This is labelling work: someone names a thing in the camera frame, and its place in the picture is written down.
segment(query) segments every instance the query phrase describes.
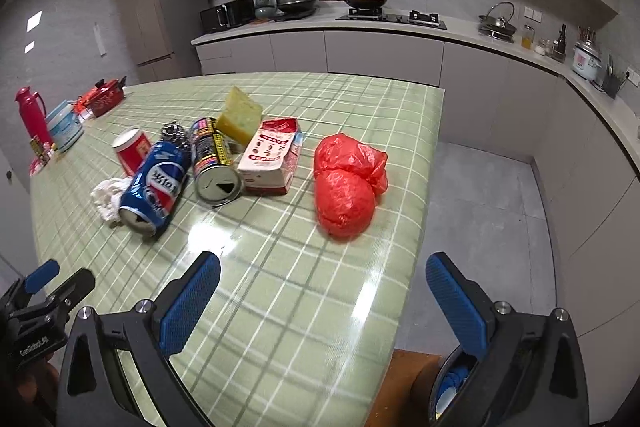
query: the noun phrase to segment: metal bolt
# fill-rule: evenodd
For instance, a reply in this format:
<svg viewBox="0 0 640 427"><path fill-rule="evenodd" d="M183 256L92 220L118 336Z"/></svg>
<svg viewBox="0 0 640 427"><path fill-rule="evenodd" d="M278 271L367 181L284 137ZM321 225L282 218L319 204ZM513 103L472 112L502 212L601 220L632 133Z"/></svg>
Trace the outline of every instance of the metal bolt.
<svg viewBox="0 0 640 427"><path fill-rule="evenodd" d="M513 308L507 301L495 302L494 308L500 315L508 315L513 310Z"/></svg>
<svg viewBox="0 0 640 427"><path fill-rule="evenodd" d="M142 299L142 301L136 302L135 309L138 313L148 313L153 305L153 301L150 301L149 299Z"/></svg>
<svg viewBox="0 0 640 427"><path fill-rule="evenodd" d="M89 308L89 306L83 306L78 311L78 318L79 319L88 319L89 317L91 317L92 313L93 313L93 310L91 308Z"/></svg>
<svg viewBox="0 0 640 427"><path fill-rule="evenodd" d="M564 308L556 308L554 310L554 315L556 316L556 319L558 319L559 321L564 322L569 320L569 312Z"/></svg>

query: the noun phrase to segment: yellow sponge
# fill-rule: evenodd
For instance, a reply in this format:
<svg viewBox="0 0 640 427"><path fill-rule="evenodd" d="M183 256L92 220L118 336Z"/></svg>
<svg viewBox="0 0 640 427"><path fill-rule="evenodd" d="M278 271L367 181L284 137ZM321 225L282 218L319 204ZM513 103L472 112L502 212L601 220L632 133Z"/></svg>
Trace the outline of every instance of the yellow sponge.
<svg viewBox="0 0 640 427"><path fill-rule="evenodd" d="M261 121L262 106L234 86L226 96L225 110L218 118L216 128L246 147L260 127Z"/></svg>

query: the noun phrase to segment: white rice cooker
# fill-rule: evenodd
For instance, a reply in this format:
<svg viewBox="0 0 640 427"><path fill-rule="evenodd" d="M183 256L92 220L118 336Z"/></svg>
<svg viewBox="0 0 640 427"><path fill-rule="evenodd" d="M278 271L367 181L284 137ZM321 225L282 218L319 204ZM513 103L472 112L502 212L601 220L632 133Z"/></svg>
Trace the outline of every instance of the white rice cooker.
<svg viewBox="0 0 640 427"><path fill-rule="evenodd" d="M574 48L574 71L593 82L601 67L600 51L596 45L590 41L578 41Z"/></svg>

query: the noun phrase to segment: red and white carton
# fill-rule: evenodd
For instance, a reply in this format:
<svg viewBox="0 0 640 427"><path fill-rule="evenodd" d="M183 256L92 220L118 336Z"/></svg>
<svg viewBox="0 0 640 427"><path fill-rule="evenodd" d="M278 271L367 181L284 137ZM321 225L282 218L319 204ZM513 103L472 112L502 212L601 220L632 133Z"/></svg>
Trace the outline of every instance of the red and white carton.
<svg viewBox="0 0 640 427"><path fill-rule="evenodd" d="M133 176L143 164L151 144L138 127L121 132L111 144L127 176Z"/></svg>
<svg viewBox="0 0 640 427"><path fill-rule="evenodd" d="M301 147L302 131L295 118L263 121L238 164L245 190L257 196L286 194Z"/></svg>

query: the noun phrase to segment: white crumpled paper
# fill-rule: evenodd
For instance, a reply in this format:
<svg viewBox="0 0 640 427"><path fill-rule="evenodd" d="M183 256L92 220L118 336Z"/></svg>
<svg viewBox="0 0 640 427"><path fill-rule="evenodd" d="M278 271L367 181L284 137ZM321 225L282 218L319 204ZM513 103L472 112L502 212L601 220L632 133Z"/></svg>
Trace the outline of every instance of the white crumpled paper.
<svg viewBox="0 0 640 427"><path fill-rule="evenodd" d="M111 178L100 182L91 191L91 199L100 217L107 223L113 224L120 221L118 207L122 193L129 188L131 178Z"/></svg>

